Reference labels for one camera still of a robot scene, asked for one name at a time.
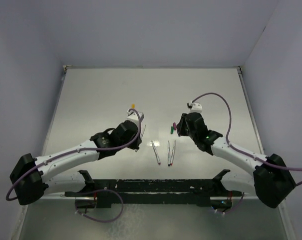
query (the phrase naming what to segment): white table surface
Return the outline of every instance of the white table surface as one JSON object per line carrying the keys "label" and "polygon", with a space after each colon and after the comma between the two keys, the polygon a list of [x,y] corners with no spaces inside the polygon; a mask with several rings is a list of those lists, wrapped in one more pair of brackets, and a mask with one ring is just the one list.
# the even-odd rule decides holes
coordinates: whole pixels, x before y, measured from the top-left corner
{"label": "white table surface", "polygon": [[[144,112],[147,124],[141,150],[124,149],[115,156],[83,164],[94,179],[210,179],[223,169],[243,173],[223,159],[199,151],[188,137],[170,134],[172,122],[187,112],[186,103],[200,94],[217,92],[233,112],[231,140],[259,151],[236,69],[69,69],[64,80],[45,154],[75,146],[125,120],[131,104]],[[228,113],[216,96],[200,100],[210,129],[225,134]],[[158,141],[158,166],[150,141]],[[167,140],[177,141],[172,167],[165,165]],[[110,219],[120,209],[89,210],[98,219]],[[45,197],[26,212],[20,240],[285,240],[280,211],[258,199],[245,199],[229,215],[214,214],[195,205],[126,204],[112,223],[96,223],[74,214],[74,199]]]}

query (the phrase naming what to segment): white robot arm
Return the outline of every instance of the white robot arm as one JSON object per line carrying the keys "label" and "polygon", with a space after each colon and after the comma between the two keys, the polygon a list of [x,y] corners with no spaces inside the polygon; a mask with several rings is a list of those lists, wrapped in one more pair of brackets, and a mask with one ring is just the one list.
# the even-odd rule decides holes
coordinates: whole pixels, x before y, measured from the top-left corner
{"label": "white robot arm", "polygon": [[201,151],[223,158],[248,173],[236,174],[231,171],[226,173],[221,179],[226,190],[257,195],[264,204],[276,208],[295,188],[296,183],[288,170],[269,167],[262,162],[286,167],[280,156],[258,154],[228,142],[222,134],[208,130],[199,103],[190,102],[187,105],[189,113],[182,114],[177,124],[178,135],[189,136]]}
{"label": "white robot arm", "polygon": [[75,147],[36,158],[29,153],[23,155],[10,175],[11,191],[15,190],[20,205],[33,203],[46,194],[79,192],[92,183],[87,171],[71,175],[63,174],[64,171],[113,156],[123,148],[138,150],[142,142],[140,124],[144,114],[133,109],[129,109],[127,113],[126,121],[117,128],[99,132]]}

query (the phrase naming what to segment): marker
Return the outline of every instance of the marker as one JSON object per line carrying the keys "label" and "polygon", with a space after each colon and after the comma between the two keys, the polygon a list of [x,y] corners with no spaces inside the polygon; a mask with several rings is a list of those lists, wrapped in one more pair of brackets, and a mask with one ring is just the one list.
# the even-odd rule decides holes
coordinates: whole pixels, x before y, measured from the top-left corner
{"label": "marker", "polygon": [[174,160],[174,156],[175,156],[175,148],[176,148],[176,140],[174,140],[173,149],[172,149],[171,166],[173,165],[173,160]]}
{"label": "marker", "polygon": [[141,132],[141,135],[140,135],[141,140],[142,140],[142,137],[143,137],[143,135],[144,135],[145,129],[146,129],[146,125],[144,126],[144,129],[143,129],[143,131]]}
{"label": "marker", "polygon": [[170,141],[167,141],[167,166],[171,165],[171,149],[170,149]]}
{"label": "marker", "polygon": [[156,157],[157,164],[158,164],[158,165],[161,165],[161,161],[160,161],[159,155],[158,155],[158,153],[157,153],[157,151],[156,151],[156,148],[155,148],[155,146],[154,146],[153,141],[151,141],[151,144],[152,144],[153,151],[154,151],[154,153],[155,153],[155,157]]}

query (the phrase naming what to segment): purple cable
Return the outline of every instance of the purple cable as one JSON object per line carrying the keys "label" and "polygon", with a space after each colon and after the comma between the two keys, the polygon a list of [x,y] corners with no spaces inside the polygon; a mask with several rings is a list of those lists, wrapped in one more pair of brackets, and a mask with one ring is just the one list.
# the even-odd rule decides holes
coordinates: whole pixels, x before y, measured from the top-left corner
{"label": "purple cable", "polygon": [[[140,115],[138,114],[137,110],[133,109],[133,108],[130,108],[129,111],[134,111],[139,119],[139,126],[138,126],[138,130],[137,130],[137,134],[134,136],[134,138],[129,141],[128,143],[122,145],[122,146],[116,146],[116,147],[106,147],[106,148],[98,148],[98,147],[83,147],[83,148],[80,148],[79,151],[111,151],[111,150],[120,150],[120,149],[123,149],[123,148],[126,148],[128,147],[129,145],[131,145],[132,143],[134,143],[134,141],[138,138],[138,136],[140,136],[140,133],[141,133],[141,117]],[[67,155],[70,155],[70,154],[73,154],[73,153],[77,153],[78,150],[75,149],[75,150],[72,150],[72,151],[67,151],[67,152],[64,152],[64,153],[61,153],[57,156],[54,156],[52,158],[50,158],[47,163],[50,163],[54,160],[57,160],[61,157],[64,157],[64,156],[67,156]],[[16,200],[17,197],[13,197],[13,198],[10,198],[10,194],[11,192],[14,190],[14,188],[19,184],[19,182],[21,182],[26,176],[28,176],[31,172],[35,171],[36,169],[38,169],[39,167],[43,166],[44,163],[40,163],[39,165],[36,165],[34,167],[32,167],[30,170],[28,170],[26,173],[24,173],[21,177],[18,178],[18,180],[15,181],[15,183],[12,184],[12,186],[10,187],[9,191],[7,192],[6,196],[5,196],[5,200],[7,201],[13,201],[13,200]]]}
{"label": "purple cable", "polygon": [[242,196],[241,196],[241,199],[236,203],[236,205],[233,208],[231,208],[229,211],[226,211],[225,214],[229,214],[232,211],[234,211],[235,209],[237,209],[241,205],[241,203],[243,201],[243,198],[244,198],[244,195],[245,195],[245,193],[243,192]]}
{"label": "purple cable", "polygon": [[117,195],[118,198],[120,199],[120,201],[121,201],[121,211],[120,211],[120,213],[116,217],[114,217],[114,218],[112,218],[110,220],[99,220],[99,219],[93,218],[91,216],[88,216],[88,215],[80,212],[78,210],[78,208],[76,207],[76,205],[75,205],[76,213],[80,214],[81,216],[83,216],[83,217],[85,217],[87,219],[93,220],[93,221],[98,222],[98,223],[104,223],[104,224],[106,224],[106,223],[111,223],[111,222],[114,222],[115,220],[117,220],[122,215],[122,213],[123,213],[124,202],[123,202],[123,199],[121,198],[120,194],[118,194],[116,191],[113,191],[113,190],[110,190],[110,189],[100,189],[100,190],[95,190],[95,191],[90,191],[90,192],[85,192],[85,193],[80,193],[80,194],[87,195],[87,194],[100,193],[100,192],[103,192],[103,191],[104,192],[113,193],[113,194]]}
{"label": "purple cable", "polygon": [[[202,94],[202,95],[198,96],[197,98],[195,98],[192,101],[192,103],[195,102],[196,100],[200,99],[201,97],[204,97],[204,96],[207,96],[207,95],[216,95],[216,96],[220,97],[224,101],[224,103],[226,104],[227,110],[229,112],[230,121],[229,121],[229,127],[227,129],[225,138],[226,138],[226,142],[228,143],[228,145],[230,146],[230,148],[232,148],[233,150],[237,151],[238,153],[244,154],[244,155],[246,155],[246,156],[248,156],[250,158],[253,158],[253,159],[257,160],[257,161],[260,161],[260,162],[264,163],[267,166],[270,166],[270,167],[273,167],[273,168],[276,168],[276,169],[281,169],[281,170],[302,172],[302,167],[286,167],[286,166],[278,166],[278,165],[275,165],[275,164],[271,164],[271,163],[269,163],[267,161],[264,161],[263,159],[260,159],[259,157],[254,157],[252,154],[249,154],[249,153],[247,153],[245,151],[242,151],[242,150],[234,147],[230,143],[230,140],[229,140],[229,134],[230,134],[231,127],[232,127],[232,113],[231,113],[230,105],[228,104],[228,102],[226,101],[226,99],[223,96],[221,96],[220,94],[218,94],[218,93],[207,92],[207,93]],[[296,186],[299,186],[301,184],[302,184],[302,181],[299,182],[299,183],[297,183]]]}

